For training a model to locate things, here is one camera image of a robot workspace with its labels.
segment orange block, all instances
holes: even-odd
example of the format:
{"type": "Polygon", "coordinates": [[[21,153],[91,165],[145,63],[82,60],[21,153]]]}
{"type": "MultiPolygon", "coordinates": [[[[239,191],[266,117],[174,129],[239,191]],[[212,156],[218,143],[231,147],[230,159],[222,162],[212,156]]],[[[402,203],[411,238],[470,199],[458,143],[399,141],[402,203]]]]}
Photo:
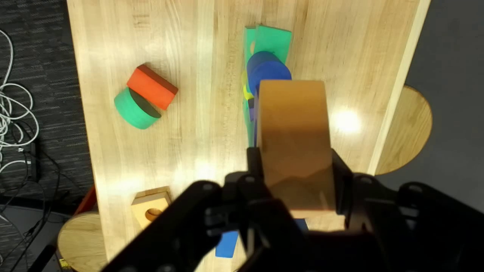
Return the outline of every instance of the orange block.
{"type": "Polygon", "coordinates": [[[174,84],[156,73],[147,64],[139,64],[135,69],[127,85],[162,110],[168,108],[179,91],[174,84]]]}

